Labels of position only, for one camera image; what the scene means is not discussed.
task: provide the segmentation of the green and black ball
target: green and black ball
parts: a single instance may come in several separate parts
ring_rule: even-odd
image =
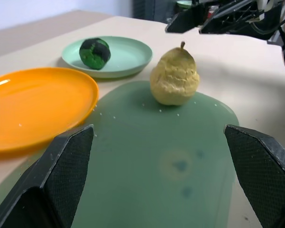
[[[109,45],[100,38],[86,39],[80,49],[81,61],[94,70],[102,69],[111,58]]]

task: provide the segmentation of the table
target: table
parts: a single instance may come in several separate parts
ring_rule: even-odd
[[[34,67],[66,67],[63,48],[78,39],[94,36],[125,36],[149,45],[154,56],[136,77],[97,80],[100,98],[118,86],[149,80],[152,68],[169,49],[186,42],[194,56],[201,84],[198,91],[227,104],[240,125],[275,137],[285,147],[285,66],[281,48],[243,36],[166,34],[165,24],[123,17],[110,17],[95,24],[0,56],[0,75]],[[27,157],[0,161],[0,183]],[[228,227],[260,228],[238,181],[233,186]]]

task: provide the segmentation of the pear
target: pear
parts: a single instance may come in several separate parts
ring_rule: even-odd
[[[150,75],[151,93],[163,105],[183,105],[200,83],[194,58],[185,42],[164,54]]]

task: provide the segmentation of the green cutting board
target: green cutting board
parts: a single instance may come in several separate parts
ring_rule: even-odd
[[[223,129],[233,111],[196,93],[184,106],[158,104],[149,82],[103,97],[88,175],[72,228],[226,228],[232,159]]]

